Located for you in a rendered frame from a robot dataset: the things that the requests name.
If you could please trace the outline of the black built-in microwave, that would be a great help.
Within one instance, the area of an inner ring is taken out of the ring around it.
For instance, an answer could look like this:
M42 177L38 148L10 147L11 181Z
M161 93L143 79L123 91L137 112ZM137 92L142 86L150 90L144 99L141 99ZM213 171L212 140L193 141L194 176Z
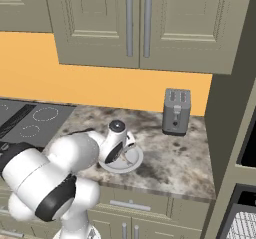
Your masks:
M252 116L237 163L242 166L256 167L256 113Z

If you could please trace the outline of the olive wall cupboard run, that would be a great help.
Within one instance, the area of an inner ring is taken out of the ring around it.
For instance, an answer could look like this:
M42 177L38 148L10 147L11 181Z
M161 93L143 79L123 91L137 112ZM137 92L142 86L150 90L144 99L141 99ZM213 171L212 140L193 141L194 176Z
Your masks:
M47 0L0 0L0 31L51 33Z

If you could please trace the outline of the black built-in oven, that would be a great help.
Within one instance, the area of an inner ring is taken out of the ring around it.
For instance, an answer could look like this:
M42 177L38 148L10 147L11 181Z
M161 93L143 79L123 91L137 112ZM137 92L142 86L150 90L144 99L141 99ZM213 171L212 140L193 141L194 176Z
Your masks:
M239 212L256 214L256 186L236 184L224 214L217 239L226 239L235 215Z

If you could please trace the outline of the black hob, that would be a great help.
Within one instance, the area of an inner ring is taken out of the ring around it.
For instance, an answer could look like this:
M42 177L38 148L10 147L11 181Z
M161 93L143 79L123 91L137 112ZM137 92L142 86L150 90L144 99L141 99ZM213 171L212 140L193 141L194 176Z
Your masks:
M0 151L26 142L42 151L74 106L0 98Z

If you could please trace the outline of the grey two-slot toaster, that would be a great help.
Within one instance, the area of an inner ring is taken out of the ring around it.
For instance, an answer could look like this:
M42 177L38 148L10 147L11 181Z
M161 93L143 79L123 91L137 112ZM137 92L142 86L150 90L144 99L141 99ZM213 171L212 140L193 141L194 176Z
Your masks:
M185 136L191 110L189 90L167 88L165 91L162 131L166 135Z

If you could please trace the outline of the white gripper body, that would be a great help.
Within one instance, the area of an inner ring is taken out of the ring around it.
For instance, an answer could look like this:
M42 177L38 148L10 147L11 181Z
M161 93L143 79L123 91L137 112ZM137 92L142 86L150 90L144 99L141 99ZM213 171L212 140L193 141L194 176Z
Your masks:
M131 149L134 148L136 145L135 137L133 136L131 131L127 132L127 138L126 138L126 145L125 149Z

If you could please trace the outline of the olive tall oven cabinet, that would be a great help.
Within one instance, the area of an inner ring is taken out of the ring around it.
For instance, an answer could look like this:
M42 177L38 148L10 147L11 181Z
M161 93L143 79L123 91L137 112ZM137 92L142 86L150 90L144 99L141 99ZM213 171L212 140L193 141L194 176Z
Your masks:
M203 239L218 239L236 184L256 186L256 168L237 158L256 106L256 0L250 0L233 71L212 78L205 124L216 200L210 204Z

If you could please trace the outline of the olive wall cupboard door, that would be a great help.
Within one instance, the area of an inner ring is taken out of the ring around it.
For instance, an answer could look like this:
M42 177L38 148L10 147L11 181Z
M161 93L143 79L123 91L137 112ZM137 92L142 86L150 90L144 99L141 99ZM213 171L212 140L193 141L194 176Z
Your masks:
M133 0L133 56L126 55L126 0L47 0L61 64L137 68L139 1Z
M144 2L141 68L232 73L250 0L152 0L149 58L144 57Z

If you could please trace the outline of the white round plate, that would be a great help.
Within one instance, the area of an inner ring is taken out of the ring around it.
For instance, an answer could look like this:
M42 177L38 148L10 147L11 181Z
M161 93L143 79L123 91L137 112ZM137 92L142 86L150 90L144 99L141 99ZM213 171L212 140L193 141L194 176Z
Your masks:
M143 162L143 151L139 146L129 149L121 154L116 161L104 164L99 162L100 166L111 173L124 174L137 169Z

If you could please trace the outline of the olive drawer front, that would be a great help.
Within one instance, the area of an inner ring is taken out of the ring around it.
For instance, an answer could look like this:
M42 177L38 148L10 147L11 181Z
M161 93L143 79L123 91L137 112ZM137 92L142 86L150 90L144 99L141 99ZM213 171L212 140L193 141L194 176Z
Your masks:
M153 213L166 214L167 212L168 198L166 196L101 186L100 202L110 205L110 200L150 206L150 212Z

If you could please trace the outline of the olive base cupboard door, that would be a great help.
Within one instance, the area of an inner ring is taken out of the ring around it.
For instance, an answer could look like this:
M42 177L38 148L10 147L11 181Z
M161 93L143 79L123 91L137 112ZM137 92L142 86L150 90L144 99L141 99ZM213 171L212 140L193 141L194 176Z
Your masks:
M132 228L138 227L134 239L201 239L201 229L168 223L163 219L133 217Z
M88 210L88 217L101 239L122 239L122 223L127 224L127 239L131 239L130 217L96 210Z

